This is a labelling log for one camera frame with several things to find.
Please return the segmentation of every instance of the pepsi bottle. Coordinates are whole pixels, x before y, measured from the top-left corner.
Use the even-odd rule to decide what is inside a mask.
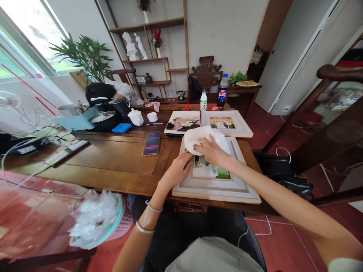
[[[224,104],[226,103],[227,88],[228,88],[228,74],[224,74],[219,84],[218,102],[217,102],[217,106],[219,107],[224,107]]]

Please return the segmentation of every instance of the pot lid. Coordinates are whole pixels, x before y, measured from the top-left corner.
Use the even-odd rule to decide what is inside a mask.
[[[131,109],[131,111],[129,112],[129,114],[127,115],[128,117],[135,117],[141,115],[141,111],[135,111],[133,108]]]
[[[121,101],[125,101],[125,100],[120,99],[120,98],[115,98],[115,99],[112,99],[111,101],[109,101],[109,104],[117,104],[117,103],[120,103]]]
[[[105,121],[105,120],[111,118],[115,114],[116,114],[115,111],[100,112],[100,113],[97,113],[96,115],[92,116],[89,121],[91,123],[102,122],[102,121]]]

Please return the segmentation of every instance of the bracelet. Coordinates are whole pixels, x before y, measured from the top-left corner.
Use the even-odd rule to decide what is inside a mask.
[[[140,225],[139,225],[139,221],[136,221],[136,226],[138,228],[139,231],[141,231],[142,233],[146,233],[146,234],[153,234],[155,232],[155,230],[145,230],[143,229]]]
[[[153,212],[156,212],[156,213],[161,213],[164,210],[164,209],[161,209],[160,211],[155,210],[153,207],[150,206],[150,203],[148,200],[145,200],[145,204],[147,205],[148,209],[147,209],[145,217],[144,217],[144,224],[145,224],[146,217],[149,214],[149,210],[152,210]]]
[[[158,213],[160,213],[160,212],[162,212],[164,209],[161,209],[160,211],[158,211],[158,210],[155,210],[153,207],[151,207],[150,206],[150,203],[149,203],[149,201],[148,200],[145,200],[145,204],[149,207],[149,209],[150,210],[152,210],[153,212],[158,212]]]

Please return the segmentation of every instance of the vase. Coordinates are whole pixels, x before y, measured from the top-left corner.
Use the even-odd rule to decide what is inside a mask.
[[[146,73],[145,81],[146,83],[152,83],[152,77],[149,75],[149,73]]]
[[[145,23],[149,23],[149,17],[147,16],[147,11],[143,11],[145,17]]]
[[[161,58],[160,48],[157,48],[156,52],[158,53],[158,58]]]

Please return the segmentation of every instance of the red scissors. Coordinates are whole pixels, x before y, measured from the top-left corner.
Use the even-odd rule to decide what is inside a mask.
[[[195,110],[193,109],[193,106],[192,106],[192,105],[184,105],[184,106],[182,106],[182,109],[183,109],[183,110],[192,110],[192,111],[195,111]]]

